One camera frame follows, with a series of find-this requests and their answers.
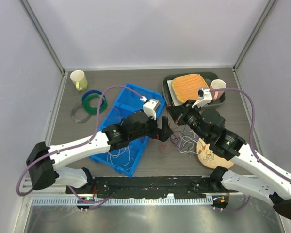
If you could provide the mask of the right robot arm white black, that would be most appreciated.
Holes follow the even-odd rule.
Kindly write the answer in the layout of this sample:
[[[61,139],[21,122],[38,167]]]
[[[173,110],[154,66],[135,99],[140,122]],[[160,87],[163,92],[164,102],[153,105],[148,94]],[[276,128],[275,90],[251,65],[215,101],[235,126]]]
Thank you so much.
[[[210,188],[224,188],[246,193],[270,205],[283,217],[291,220],[291,173],[257,153],[252,146],[225,128],[226,120],[215,109],[201,111],[189,100],[167,111],[177,125],[188,125],[217,156],[245,168],[257,179],[242,177],[225,168],[217,168],[209,180]]]

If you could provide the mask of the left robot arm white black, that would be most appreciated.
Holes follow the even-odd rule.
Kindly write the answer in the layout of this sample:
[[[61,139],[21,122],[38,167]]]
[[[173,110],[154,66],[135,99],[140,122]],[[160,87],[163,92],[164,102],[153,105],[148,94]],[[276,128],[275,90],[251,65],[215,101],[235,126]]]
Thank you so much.
[[[143,111],[136,111],[120,123],[109,125],[94,136],[70,143],[47,147],[45,142],[36,144],[26,164],[33,190],[43,190],[54,184],[70,186],[87,194],[93,190],[94,182],[88,169],[72,169],[68,164],[91,155],[108,153],[127,147],[131,141],[150,137],[165,142],[173,131],[168,118],[157,120]]]

